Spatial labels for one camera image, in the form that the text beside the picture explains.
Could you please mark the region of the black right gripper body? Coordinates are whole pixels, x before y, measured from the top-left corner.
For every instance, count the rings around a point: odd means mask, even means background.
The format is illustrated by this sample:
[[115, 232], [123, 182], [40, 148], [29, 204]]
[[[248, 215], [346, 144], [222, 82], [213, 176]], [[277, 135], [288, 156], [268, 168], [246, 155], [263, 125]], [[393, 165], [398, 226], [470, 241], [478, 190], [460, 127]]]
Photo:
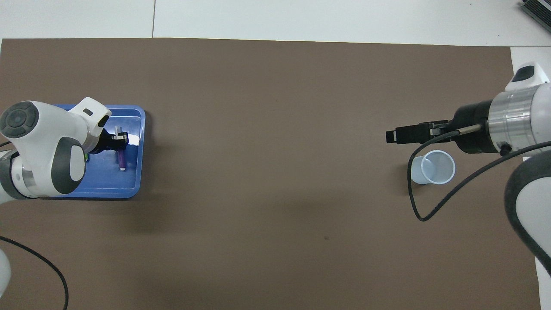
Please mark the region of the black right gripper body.
[[453, 119], [449, 122], [449, 130], [453, 131], [474, 125], [480, 126], [476, 132], [456, 136], [453, 139], [461, 151], [467, 154], [493, 153], [493, 143], [488, 129], [491, 103], [491, 100], [487, 100], [469, 104], [461, 106], [455, 112]]

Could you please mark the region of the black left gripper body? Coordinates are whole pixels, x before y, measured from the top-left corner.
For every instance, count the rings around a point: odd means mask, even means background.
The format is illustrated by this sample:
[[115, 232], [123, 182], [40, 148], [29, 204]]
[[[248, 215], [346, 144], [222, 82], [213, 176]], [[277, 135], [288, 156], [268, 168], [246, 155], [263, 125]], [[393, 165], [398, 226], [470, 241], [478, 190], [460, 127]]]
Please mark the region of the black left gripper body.
[[112, 151], [110, 150], [110, 135], [114, 134], [108, 131], [102, 131], [95, 146], [91, 150], [88, 150], [88, 154], [99, 154], [103, 151]]

